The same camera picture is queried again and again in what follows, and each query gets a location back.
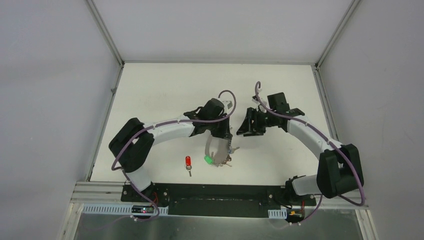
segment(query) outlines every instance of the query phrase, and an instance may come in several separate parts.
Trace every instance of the wire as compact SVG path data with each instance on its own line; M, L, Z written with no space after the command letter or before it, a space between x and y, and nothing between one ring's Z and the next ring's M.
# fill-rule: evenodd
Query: wire
M320 208L322 202L323 202L323 196L321 195L321 197L319 198L318 204L316 205L315 209L307 217L305 217L302 221L300 221L300 223L303 223L308 218L312 217L312 215L314 215L317 212L317 210Z
M96 228L87 228L87 227L85 227L85 226L83 226L83 225L81 225L80 227L81 227L82 229L86 230L86 231L89 231L89 232L95 232L95 231L99 231L99 230L105 229L105 228L107 228L107 227L110 227L111 225L113 225L113 224L117 223L118 221L120 221L120 220L122 220L122 219L125 219L125 218L130 218L130 216L128 216L128 215L120 216L120 217L118 217L117 219L115 219L115 220L113 220L113 221L111 221L111 222L109 222L109 223L106 223L106 224L105 224L105 225L103 225L103 226L96 227Z
M158 195L156 194L156 192L153 192L153 196L154 196L154 200L153 200L153 202L154 202L155 204L158 204L159 199L158 199Z
M276 202L277 204L279 204L279 205L281 205L281 206L283 206L283 207L285 207L286 209L292 209L293 208L293 205L285 205L285 204L283 204L280 200L277 200L277 198L276 197L274 197L274 202Z
M336 147L336 145L331 142L329 140L329 138L327 136L324 135L324 133L322 133L320 130L318 130L316 127L314 127L313 125L307 123L306 121L296 118L296 117L292 117L292 116L286 116L286 115L282 115L282 114L278 114L274 111L272 111L271 109L269 109L261 100L261 98L259 97L259 89L261 88L261 82L258 81L256 82L256 85L254 86L254 93L256 95L257 101L260 103L260 105L262 105L262 107L267 110L270 114L275 115L277 117L281 117L284 119L288 119L288 120L294 120L297 122L300 122L302 124L305 124L306 126L308 126L309 128L311 128L314 132L316 132L322 139L324 139L324 141L326 141L333 149L336 150L336 152L344 159L344 161L346 161L347 165L349 166L350 170L353 173L353 177L355 178L356 184L358 186L359 189L359 193L360 193L360 203L354 202L351 199L343 196L343 195L339 195L339 197L341 197L342 199L348 201L349 203L356 205L356 206L363 206L365 204L365 194L364 194L364 189L362 187L361 184L361 180L359 179L358 173L355 170L355 167L352 165L352 162L349 160L349 158L338 148Z
M156 124L155 126L148 126L148 127L146 127L146 128L143 128L142 130L140 130L140 131L138 131L138 132L136 132L129 140L128 140L128 142L123 146L123 148L121 149L121 151L119 152L119 154L116 156L116 158L115 158L115 160L113 161L113 163L112 163L112 167L111 167L111 169L112 169L112 171L116 171L116 170L122 170L122 173L123 173L123 175L125 176L125 178L129 181L129 184L131 185L131 187L140 195L140 196L142 196L144 199L146 199L149 203L151 203L151 205L153 205L153 207L154 207L154 209L156 210L156 215L152 215L151 217L149 217L149 218L144 218L144 219L141 219L141 218L137 218L137 217L134 217L134 220L136 221L136 222L146 222L146 221L150 221L150 220L154 220L154 219L156 219L156 218L158 218L159 217L159 213L160 213L160 211L159 211L159 208L158 208L158 206L156 205L156 203L154 202L154 201L152 201L150 198L148 198L147 196L145 196L134 184L133 184L133 182L131 182L131 180L130 180L130 178L128 177L128 175L125 173L125 171L124 171L124 169L122 168L122 167L116 167L116 165L117 165L117 162L119 161L119 159L121 158L121 156L122 156L122 154L125 152L125 150L127 150L127 148L128 148L128 146L133 142L133 140L134 139L136 139L136 138L138 138L142 133L144 133L144 132L146 132L146 131L148 131L148 130L150 130L150 129L153 129L153 128L157 128L157 127L161 127L161 126L165 126L165 125L169 125L169 124L177 124L177 123L206 123L206 124L212 124L212 123L218 123L218 122L221 122L221 121L224 121L224 120L226 120L226 119L228 119L233 113L234 113L234 110L236 109L236 105L237 105L237 100L236 100L236 96L234 95L234 93L232 92L232 91L230 91L230 90L223 90L223 91L221 91L219 94L218 94L218 98L219 97L221 97L221 95L223 94L223 93L229 93L229 94L231 94L231 96L232 96L232 98L233 98L233 100L234 100L234 106L233 106L233 108L232 108L232 110L231 110L231 112L230 113L228 113L226 116L224 116L224 117L221 117L221 118L218 118L218 119L215 119L215 120L198 120L198 119L181 119L181 120L171 120L171 121L164 121L164 122L161 122L161 123L158 123L158 124Z

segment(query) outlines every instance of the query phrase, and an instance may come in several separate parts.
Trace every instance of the metal sheet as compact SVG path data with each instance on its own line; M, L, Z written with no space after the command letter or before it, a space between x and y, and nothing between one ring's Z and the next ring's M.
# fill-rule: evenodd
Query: metal sheet
M128 217L102 230L89 230L117 218L83 214L75 240L363 239L354 210L319 210L301 226L288 226L283 219L166 216L148 222L134 222Z

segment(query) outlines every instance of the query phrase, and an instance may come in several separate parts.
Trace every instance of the black mounting plate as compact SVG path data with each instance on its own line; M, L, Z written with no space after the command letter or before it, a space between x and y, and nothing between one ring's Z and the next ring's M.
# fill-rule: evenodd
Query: black mounting plate
M284 191L281 186L156 183L143 193L150 199L155 193L157 205L168 207L169 215L268 218L268 210L290 204L283 199ZM123 186L121 201L146 202L130 185ZM315 198L305 199L304 204L315 206Z

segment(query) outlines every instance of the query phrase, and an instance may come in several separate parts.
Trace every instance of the gray wall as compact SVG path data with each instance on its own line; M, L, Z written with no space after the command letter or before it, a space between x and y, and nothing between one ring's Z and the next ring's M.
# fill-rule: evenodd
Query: gray wall
M424 234L424 1L363 0L321 68L380 239Z
M95 0L126 61L315 63L351 0Z
M82 0L0 2L0 238L55 239L118 73Z

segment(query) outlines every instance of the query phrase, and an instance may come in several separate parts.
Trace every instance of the red cylinder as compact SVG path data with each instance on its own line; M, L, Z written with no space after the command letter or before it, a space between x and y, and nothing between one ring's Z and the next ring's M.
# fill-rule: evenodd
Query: red cylinder
M190 158L190 156L186 156L185 157L185 165L186 166L191 166L192 165L192 159Z

